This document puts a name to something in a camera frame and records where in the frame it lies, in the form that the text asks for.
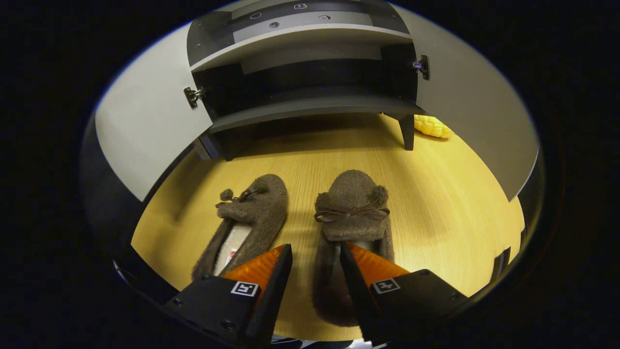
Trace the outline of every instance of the slipper insole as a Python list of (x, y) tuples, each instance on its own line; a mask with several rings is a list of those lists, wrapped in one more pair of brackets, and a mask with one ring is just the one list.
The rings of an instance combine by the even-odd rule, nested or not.
[(224, 270), (224, 267), (231, 261), (243, 241), (250, 235), (251, 230), (252, 224), (250, 223), (236, 222), (232, 225), (231, 232), (219, 248), (218, 258), (213, 268), (214, 275), (219, 275)]
[[(359, 247), (365, 248), (366, 250), (372, 253), (379, 254), (379, 240), (377, 241), (356, 240), (356, 241), (349, 241), (349, 242)], [(336, 259), (334, 261), (334, 268), (333, 268), (333, 272), (332, 272), (331, 280), (329, 284), (330, 284), (329, 287), (342, 291), (342, 292), (347, 292), (348, 290), (347, 279), (345, 279), (344, 272), (342, 271), (342, 265), (340, 264), (340, 245), (336, 246)], [(351, 295), (346, 293), (346, 294), (340, 295), (340, 297), (345, 297), (347, 299), (350, 299)]]

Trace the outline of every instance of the corn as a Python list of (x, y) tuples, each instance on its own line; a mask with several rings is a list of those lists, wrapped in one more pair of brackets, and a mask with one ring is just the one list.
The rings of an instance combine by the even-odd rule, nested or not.
[(425, 135), (439, 138), (448, 138), (454, 133), (448, 126), (432, 116), (414, 115), (414, 127)]

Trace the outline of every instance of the cabinet door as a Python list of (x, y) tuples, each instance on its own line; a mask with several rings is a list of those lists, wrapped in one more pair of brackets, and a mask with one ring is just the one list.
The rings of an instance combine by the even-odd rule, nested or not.
[(95, 110), (97, 138), (123, 184), (143, 201), (157, 179), (212, 121), (191, 108), (196, 85), (187, 59), (189, 24), (153, 44), (112, 83)]
[(418, 73), (417, 105), (440, 119), (484, 161), (512, 200), (538, 156), (528, 111), (491, 62), (440, 26), (394, 6), (414, 41), (419, 60), (430, 60), (430, 79)]

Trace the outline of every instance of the slipper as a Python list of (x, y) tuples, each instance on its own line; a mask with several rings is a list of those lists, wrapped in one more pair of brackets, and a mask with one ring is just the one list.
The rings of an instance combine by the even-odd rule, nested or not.
[(312, 304), (317, 315), (331, 324), (358, 325), (340, 265), (340, 241), (394, 262), (387, 198), (386, 188), (376, 185), (366, 173), (350, 170), (316, 199), (314, 218), (323, 225), (314, 262)]
[(257, 178), (239, 197), (227, 189), (215, 205), (224, 220), (192, 270), (192, 280), (224, 275), (269, 250), (286, 218), (288, 195), (275, 174)]

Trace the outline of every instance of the wood grain surface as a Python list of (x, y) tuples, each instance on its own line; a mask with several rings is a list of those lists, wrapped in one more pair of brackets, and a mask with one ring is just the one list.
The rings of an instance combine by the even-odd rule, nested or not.
[(314, 200), (343, 171), (362, 170), (389, 191), (396, 263), (409, 271), (428, 268), (470, 296), (489, 282), (497, 255), (511, 247), (512, 260), (519, 250), (524, 222), (518, 199), (507, 201), (457, 135), (441, 140), (416, 132), (408, 152), (398, 122), (381, 114), (299, 117), (261, 128), (261, 136), (233, 161), (189, 154), (142, 215), (132, 245), (177, 289), (190, 283), (192, 267), (221, 222), (215, 209), (220, 192), (240, 194), (267, 173), (280, 176), (289, 195), (288, 217), (273, 246), (293, 248), (277, 335), (361, 338), (358, 327), (322, 321), (311, 303), (321, 229), (313, 219)]

